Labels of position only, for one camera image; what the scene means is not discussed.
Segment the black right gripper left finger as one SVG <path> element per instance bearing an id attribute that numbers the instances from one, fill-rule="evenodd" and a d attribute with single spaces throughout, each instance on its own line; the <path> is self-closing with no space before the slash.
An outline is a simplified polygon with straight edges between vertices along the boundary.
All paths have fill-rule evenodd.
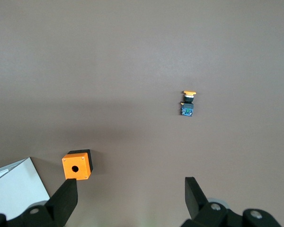
<path id="1" fill-rule="evenodd" d="M 78 203 L 76 179 L 67 179 L 44 204 L 26 209 L 7 227 L 63 227 Z"/>

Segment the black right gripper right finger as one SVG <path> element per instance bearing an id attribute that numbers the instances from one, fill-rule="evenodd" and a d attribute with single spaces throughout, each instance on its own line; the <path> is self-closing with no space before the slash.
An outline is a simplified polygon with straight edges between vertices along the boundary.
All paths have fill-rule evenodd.
<path id="1" fill-rule="evenodd" d="M 185 178 L 185 202 L 190 214 L 183 227 L 279 227 L 268 212 L 246 209 L 242 215 L 219 202 L 209 202 L 194 177 Z"/>

